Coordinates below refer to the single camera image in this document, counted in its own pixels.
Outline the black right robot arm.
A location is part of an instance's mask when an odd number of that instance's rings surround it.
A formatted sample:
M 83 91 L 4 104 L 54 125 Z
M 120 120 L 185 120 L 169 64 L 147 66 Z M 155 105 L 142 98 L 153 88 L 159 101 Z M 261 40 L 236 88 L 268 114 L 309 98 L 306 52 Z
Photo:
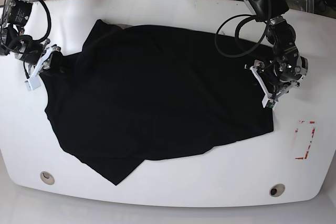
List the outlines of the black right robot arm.
M 47 30 L 40 39 L 25 35 L 25 29 L 33 3 L 39 2 L 47 17 Z M 24 64 L 36 65 L 43 54 L 42 43 L 48 39 L 51 32 L 51 15 L 44 0 L 5 0 L 1 16 L 1 55 L 10 52 L 16 54 Z

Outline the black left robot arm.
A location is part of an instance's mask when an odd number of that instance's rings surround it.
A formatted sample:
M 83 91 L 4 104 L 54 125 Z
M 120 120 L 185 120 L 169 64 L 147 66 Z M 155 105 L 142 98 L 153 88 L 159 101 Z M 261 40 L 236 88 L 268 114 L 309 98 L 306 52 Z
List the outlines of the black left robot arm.
M 243 0 L 257 22 L 265 22 L 266 38 L 272 44 L 273 56 L 266 60 L 258 72 L 280 90 L 290 86 L 291 81 L 299 81 L 308 73 L 308 60 L 300 56 L 295 44 L 294 28 L 283 18 L 288 10 L 286 0 Z

